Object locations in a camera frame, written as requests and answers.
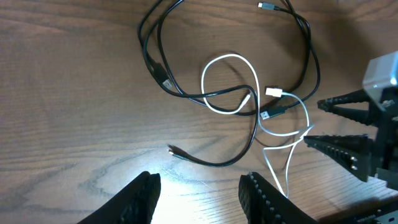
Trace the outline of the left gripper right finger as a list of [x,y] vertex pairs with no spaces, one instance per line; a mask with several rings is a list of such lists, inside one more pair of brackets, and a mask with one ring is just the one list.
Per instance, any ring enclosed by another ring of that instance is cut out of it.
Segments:
[[249,224],[317,224],[257,172],[242,175],[238,197]]

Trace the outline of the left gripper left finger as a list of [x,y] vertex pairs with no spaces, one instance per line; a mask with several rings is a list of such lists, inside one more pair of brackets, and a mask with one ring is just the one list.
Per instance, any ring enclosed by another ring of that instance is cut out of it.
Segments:
[[144,171],[78,224],[150,224],[160,191],[160,175]]

